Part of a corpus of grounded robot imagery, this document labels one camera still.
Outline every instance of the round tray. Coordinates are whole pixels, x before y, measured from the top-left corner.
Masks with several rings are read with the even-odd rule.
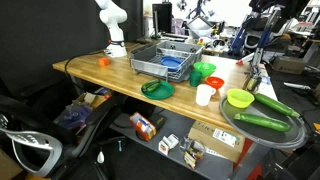
[[[295,149],[303,146],[307,141],[307,130],[301,119],[282,115],[257,101],[254,101],[248,108],[236,108],[228,103],[227,96],[225,96],[220,100],[220,111],[234,129],[259,144],[271,148]],[[234,115],[241,112],[282,120],[288,123],[291,129],[288,132],[278,132],[234,120]]]
[[[149,99],[154,100],[162,100],[170,97],[174,92],[174,87],[165,81],[160,82],[160,87],[158,87],[155,91],[152,92],[143,92],[142,94]]]

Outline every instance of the cardboard box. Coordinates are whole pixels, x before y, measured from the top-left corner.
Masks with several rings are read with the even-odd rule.
[[[87,101],[86,97],[91,96],[91,100]],[[87,104],[92,108],[97,108],[100,104],[102,104],[106,98],[101,95],[93,95],[90,93],[83,93],[81,94],[76,100],[72,102],[72,104]]]
[[[245,141],[243,135],[199,121],[193,124],[188,136],[233,162],[238,162]]]
[[[306,64],[302,58],[278,56],[273,62],[273,69],[291,74],[301,74]]]
[[[157,133],[156,127],[138,112],[131,115],[129,117],[129,121],[132,127],[146,141],[150,141],[150,139]]]
[[[0,179],[10,180],[22,172],[22,168],[0,149]]]

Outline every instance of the shelf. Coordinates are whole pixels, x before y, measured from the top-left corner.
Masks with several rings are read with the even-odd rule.
[[[110,128],[165,156],[158,150],[158,143],[162,140],[163,136],[168,137],[170,134],[175,134],[181,138],[189,132],[195,121],[168,110],[163,111],[161,115],[166,118],[166,122],[149,142],[138,139],[133,128],[119,128],[115,125],[111,125]],[[121,126],[130,126],[129,115],[121,114],[115,120],[115,123]],[[166,157],[208,179],[228,179],[232,175],[233,163],[231,161],[210,154],[205,154],[204,158],[197,164],[196,169],[192,170],[185,164],[183,153],[179,150],[179,145],[171,149]]]

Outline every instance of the green plate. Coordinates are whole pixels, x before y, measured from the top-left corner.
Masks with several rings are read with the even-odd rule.
[[[142,94],[146,96],[149,99],[154,99],[154,100],[162,100],[170,97],[173,92],[174,88],[170,83],[167,83],[165,81],[160,82],[160,87],[156,89],[155,91],[152,92],[143,92],[141,90]]]

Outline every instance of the black curtain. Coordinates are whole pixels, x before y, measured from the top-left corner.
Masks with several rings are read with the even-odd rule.
[[[94,0],[0,1],[0,78],[15,96],[64,79],[52,64],[107,46]]]

